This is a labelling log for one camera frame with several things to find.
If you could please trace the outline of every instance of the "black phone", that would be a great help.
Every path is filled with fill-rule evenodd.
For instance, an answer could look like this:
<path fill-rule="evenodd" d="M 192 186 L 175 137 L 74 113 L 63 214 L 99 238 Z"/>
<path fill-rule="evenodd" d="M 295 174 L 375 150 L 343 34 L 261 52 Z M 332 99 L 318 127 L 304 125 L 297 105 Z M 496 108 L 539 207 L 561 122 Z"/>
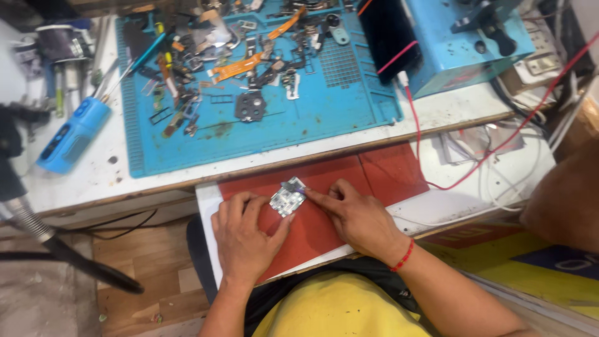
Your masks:
<path fill-rule="evenodd" d="M 392 61 L 402 50 L 416 41 L 401 0 L 362 0 L 358 4 L 358 18 L 383 84 L 391 82 L 400 71 L 416 65 L 421 60 L 420 47 L 414 44 Z"/>

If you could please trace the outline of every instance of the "red mat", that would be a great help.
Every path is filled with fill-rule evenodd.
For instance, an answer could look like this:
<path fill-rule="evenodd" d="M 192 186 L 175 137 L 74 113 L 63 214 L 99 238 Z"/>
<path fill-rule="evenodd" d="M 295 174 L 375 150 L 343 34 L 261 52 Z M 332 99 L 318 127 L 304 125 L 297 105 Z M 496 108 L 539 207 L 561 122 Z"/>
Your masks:
<path fill-rule="evenodd" d="M 297 176 L 304 184 L 321 193 L 339 178 L 348 180 L 361 194 L 374 195 L 385 206 L 428 190 L 423 182 L 416 158 L 409 144 L 391 146 L 335 160 L 322 161 L 301 167 L 292 167 L 271 173 L 219 183 L 224 200 L 234 194 L 251 191 L 272 196 L 280 183 Z M 328 216 L 309 200 L 299 207 L 291 225 L 291 232 L 258 283 L 290 268 L 330 252 L 345 243 L 339 238 Z M 260 212 L 258 227 L 272 235 L 281 216 L 266 204 Z"/>

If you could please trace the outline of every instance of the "blue repair mat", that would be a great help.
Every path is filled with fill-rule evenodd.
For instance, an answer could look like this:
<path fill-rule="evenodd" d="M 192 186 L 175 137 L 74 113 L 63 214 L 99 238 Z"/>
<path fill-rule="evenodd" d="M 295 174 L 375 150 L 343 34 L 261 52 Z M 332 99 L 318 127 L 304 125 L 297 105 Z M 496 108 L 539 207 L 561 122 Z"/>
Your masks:
<path fill-rule="evenodd" d="M 260 13 L 230 15 L 224 19 L 229 26 L 238 20 L 257 22 L 255 33 L 266 35 L 290 18 L 266 19 L 265 15 L 278 12 L 280 5 L 281 1 L 268 0 Z M 149 117 L 155 114 L 153 97 L 146 95 L 148 88 L 141 92 L 148 79 L 137 73 L 124 79 L 121 90 L 131 176 L 151 176 L 392 124 L 393 119 L 401 121 L 403 114 L 394 87 L 380 83 L 356 13 L 347 14 L 342 8 L 335 7 L 308 15 L 324 17 L 328 13 L 341 16 L 351 43 L 340 46 L 332 38 L 327 38 L 317 56 L 307 56 L 309 65 L 298 70 L 299 98 L 296 100 L 286 98 L 286 89 L 282 85 L 265 85 L 262 96 L 267 106 L 261 121 L 246 123 L 234 116 L 235 97 L 247 90 L 239 88 L 231 80 L 247 86 L 247 79 L 231 77 L 216 84 L 224 86 L 224 89 L 202 88 L 203 101 L 197 110 L 198 131 L 194 137 L 183 134 L 188 123 L 185 121 L 170 138 L 165 139 L 162 132 L 172 116 L 157 125 L 149 121 Z M 122 34 L 126 20 L 129 19 L 119 18 L 116 21 L 121 73 L 129 62 Z M 154 34 L 151 17 L 145 32 Z M 286 61 L 293 60 L 291 50 L 297 47 L 290 36 L 291 32 L 287 32 L 274 40 L 275 53 L 282 55 Z M 245 54 L 245 42 L 242 41 L 233 52 L 230 60 L 240 60 Z M 158 69 L 155 60 L 155 56 L 150 57 L 146 66 Z M 258 74 L 262 74 L 269 64 L 259 65 Z M 205 62 L 205 70 L 194 73 L 196 80 L 210 81 L 206 70 L 213 67 L 212 61 Z M 210 95 L 233 95 L 233 103 L 211 104 Z M 166 89 L 162 104 L 176 112 Z"/>

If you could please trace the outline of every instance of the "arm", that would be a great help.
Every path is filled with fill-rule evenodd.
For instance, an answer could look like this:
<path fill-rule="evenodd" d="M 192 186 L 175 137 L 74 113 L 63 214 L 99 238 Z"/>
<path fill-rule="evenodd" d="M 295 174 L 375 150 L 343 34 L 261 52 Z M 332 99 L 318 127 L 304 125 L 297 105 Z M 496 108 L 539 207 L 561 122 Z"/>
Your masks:
<path fill-rule="evenodd" d="M 289 233 L 295 214 L 281 221 L 269 237 L 258 229 L 260 208 L 270 198 L 250 192 L 234 195 L 212 214 L 223 279 L 198 337 L 242 337 L 247 300 Z"/>
<path fill-rule="evenodd" d="M 305 193 L 358 252 L 395 266 L 408 251 L 410 238 L 381 202 L 360 195 L 346 180 L 331 185 L 328 195 L 309 188 Z M 538 336 L 493 296 L 417 245 L 398 274 L 444 336 Z"/>

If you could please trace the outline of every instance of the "yellow shirt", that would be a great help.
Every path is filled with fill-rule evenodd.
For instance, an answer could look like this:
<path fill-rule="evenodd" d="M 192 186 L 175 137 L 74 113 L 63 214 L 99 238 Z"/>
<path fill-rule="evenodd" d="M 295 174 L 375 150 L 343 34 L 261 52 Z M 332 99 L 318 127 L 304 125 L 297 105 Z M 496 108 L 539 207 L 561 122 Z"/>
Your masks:
<path fill-rule="evenodd" d="M 408 311 L 366 277 L 327 272 L 298 284 L 277 303 L 252 335 L 267 336 L 430 335 Z"/>

